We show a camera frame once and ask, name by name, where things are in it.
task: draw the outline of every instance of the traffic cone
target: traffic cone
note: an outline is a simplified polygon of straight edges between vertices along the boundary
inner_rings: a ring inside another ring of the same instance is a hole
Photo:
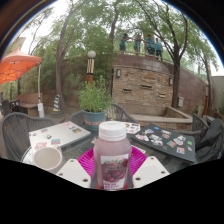
[[[55,99],[54,99],[54,109],[53,111],[60,111],[60,107],[59,107],[59,96],[56,95]]]

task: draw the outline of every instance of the white cup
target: white cup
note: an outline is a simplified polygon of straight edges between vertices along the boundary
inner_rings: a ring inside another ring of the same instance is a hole
[[[38,149],[33,155],[33,161],[37,167],[53,174],[56,174],[65,163],[60,147]]]

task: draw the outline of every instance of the lamp post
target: lamp post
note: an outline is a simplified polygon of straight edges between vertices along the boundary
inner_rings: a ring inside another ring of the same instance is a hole
[[[88,53],[88,64],[87,64],[87,75],[86,81],[87,83],[93,83],[93,70],[94,70],[94,58],[96,57],[95,51],[90,51]]]
[[[207,109],[208,109],[208,81],[205,81],[206,88],[205,88],[205,107],[203,111],[203,116],[207,115]]]

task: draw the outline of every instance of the green leaves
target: green leaves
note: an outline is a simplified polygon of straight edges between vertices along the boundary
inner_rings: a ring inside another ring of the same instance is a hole
[[[105,79],[100,76],[92,85],[85,82],[78,92],[78,100],[80,108],[87,112],[106,111],[112,103],[112,98],[107,90]]]

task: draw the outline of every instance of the white lid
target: white lid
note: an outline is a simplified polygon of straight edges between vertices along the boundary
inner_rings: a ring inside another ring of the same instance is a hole
[[[99,125],[99,137],[105,141],[120,141],[126,138],[126,126],[119,121],[105,121]]]

